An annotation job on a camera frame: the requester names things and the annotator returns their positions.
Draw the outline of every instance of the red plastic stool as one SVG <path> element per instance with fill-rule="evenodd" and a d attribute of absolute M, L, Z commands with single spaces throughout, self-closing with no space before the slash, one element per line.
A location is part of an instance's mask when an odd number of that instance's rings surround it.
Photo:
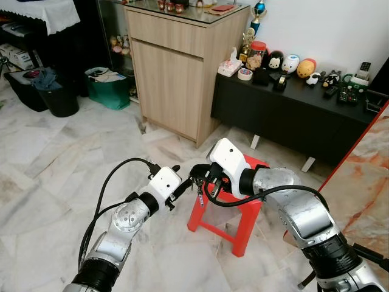
<path fill-rule="evenodd" d="M 244 159 L 248 164 L 250 164 L 252 169 L 254 169 L 258 164 L 268 166 L 268 164 L 266 164 L 265 162 L 257 160 L 247 155 L 244 155 Z M 212 188 L 213 185 L 210 184 L 208 191 L 211 192 Z M 238 200 L 231 193 L 224 192 L 223 190 L 220 191 L 218 198 L 226 202 L 235 202 Z M 209 202 L 206 195 L 203 196 L 203 200 L 204 200 L 204 207 L 201 207 L 199 198 L 197 197 L 196 202 L 193 206 L 192 214 L 190 215 L 190 219 L 188 222 L 188 229 L 194 232 L 196 231 L 198 226 L 202 226 L 208 229 L 209 231 L 218 234 L 224 239 L 232 242 L 233 244 L 232 253 L 234 255 L 236 255 L 237 257 L 242 257 L 244 255 L 244 251 L 246 250 L 246 246 L 249 242 L 251 232 L 253 231 L 256 218 L 258 217 L 258 214 L 261 210 L 262 202 L 258 200 L 254 200 L 238 206 L 238 209 L 242 213 L 242 217 L 239 222 L 238 232 L 236 233 L 235 237 L 232 237 L 231 235 L 220 230 L 219 228 L 216 228 L 211 224 L 201 221 L 202 216 L 207 210 L 207 205 Z"/>

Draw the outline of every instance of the trash bin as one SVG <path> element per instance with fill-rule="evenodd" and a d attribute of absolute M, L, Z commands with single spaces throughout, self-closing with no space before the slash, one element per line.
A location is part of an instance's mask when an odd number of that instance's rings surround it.
<path fill-rule="evenodd" d="M 93 82 L 89 80 L 88 76 L 93 72 L 104 69 L 96 67 L 85 71 L 89 98 L 112 110 L 122 110 L 129 105 L 129 80 L 126 77 L 112 82 Z"/>
<path fill-rule="evenodd" d="M 50 91 L 38 90 L 50 112 L 56 117 L 69 117 L 79 110 L 77 96 L 63 87 Z"/>
<path fill-rule="evenodd" d="M 19 72 L 4 73 L 5 79 L 8 80 L 13 91 L 19 97 L 20 101 L 26 106 L 28 106 L 31 110 L 37 112 L 45 111 L 48 109 L 48 107 L 44 103 L 38 91 L 36 91 L 35 88 L 32 87 L 31 79 L 25 78 L 25 75 L 31 71 L 36 71 L 39 69 L 40 68 Z"/>

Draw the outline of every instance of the tape roll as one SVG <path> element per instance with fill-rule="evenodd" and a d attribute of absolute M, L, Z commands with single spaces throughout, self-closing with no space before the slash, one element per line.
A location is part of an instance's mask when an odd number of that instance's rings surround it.
<path fill-rule="evenodd" d="M 240 69 L 238 71 L 238 78 L 240 80 L 248 81 L 248 80 L 251 80 L 252 77 L 253 77 L 253 71 L 251 71 L 251 70 Z"/>

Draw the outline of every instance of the clothes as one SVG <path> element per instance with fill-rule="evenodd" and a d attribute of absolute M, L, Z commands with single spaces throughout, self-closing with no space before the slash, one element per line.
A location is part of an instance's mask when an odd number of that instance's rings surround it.
<path fill-rule="evenodd" d="M 57 74 L 51 68 L 44 68 L 41 70 L 37 78 L 31 81 L 33 87 L 40 91 L 50 91 L 54 89 L 62 88 L 62 86 L 55 81 Z"/>
<path fill-rule="evenodd" d="M 73 0 L 0 0 L 0 10 L 42 19 L 46 23 L 48 35 L 80 22 Z"/>

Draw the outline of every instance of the trophy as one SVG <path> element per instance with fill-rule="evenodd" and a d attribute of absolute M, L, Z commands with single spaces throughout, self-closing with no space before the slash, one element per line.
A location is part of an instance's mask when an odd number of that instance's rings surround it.
<path fill-rule="evenodd" d="M 265 4 L 263 0 L 260 0 L 254 7 L 251 8 L 251 15 L 254 19 L 251 21 L 250 27 L 252 27 L 256 32 L 261 24 L 261 19 L 265 17 L 267 10 L 265 9 Z"/>

